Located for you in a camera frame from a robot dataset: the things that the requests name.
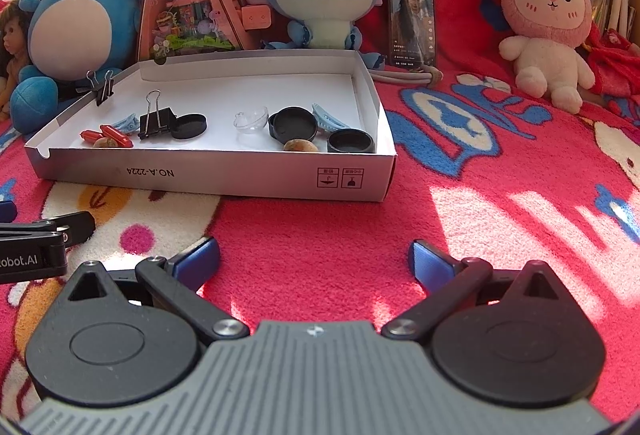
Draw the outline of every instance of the brown round object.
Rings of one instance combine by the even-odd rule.
[[[117,148],[118,143],[111,138],[101,138],[94,142],[94,148]]]
[[[284,145],[285,152],[311,152],[316,154],[318,147],[306,139],[291,139]]]

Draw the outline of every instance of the black round lid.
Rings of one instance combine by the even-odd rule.
[[[373,138],[362,130],[343,128],[329,136],[327,150],[336,154],[372,154],[376,147]]]
[[[434,332],[433,359],[461,389],[501,405],[544,408],[588,397],[605,351],[576,307],[524,297],[460,311]]]
[[[207,118],[201,114],[180,116],[172,123],[171,136],[174,139],[193,139],[207,129]]]
[[[292,139],[313,141],[317,131],[316,118],[305,108],[287,107],[273,116],[273,137],[282,144]]]
[[[129,304],[113,282],[83,264],[27,345],[41,398],[81,407],[146,401],[181,382],[198,360],[191,326],[162,309]]]

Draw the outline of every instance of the silver bolt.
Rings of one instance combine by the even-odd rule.
[[[399,318],[395,321],[392,321],[389,326],[389,332],[391,332],[394,336],[410,336],[411,334],[415,334],[417,332],[417,326],[415,321],[408,320],[405,318]]]
[[[223,338],[230,338],[241,333],[243,328],[244,325],[241,322],[236,319],[229,318],[220,320],[215,325],[213,325],[213,332]]]

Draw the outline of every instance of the white belly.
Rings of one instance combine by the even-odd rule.
[[[341,20],[307,20],[305,25],[311,31],[311,49],[342,50],[351,32],[351,22]]]
[[[111,20],[95,0],[60,0],[47,8],[31,33],[29,54],[43,74],[82,80],[97,71],[111,51]]]

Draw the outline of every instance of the plush toy's ear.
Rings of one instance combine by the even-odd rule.
[[[20,0],[18,7],[24,12],[35,12],[40,5],[40,0]]]

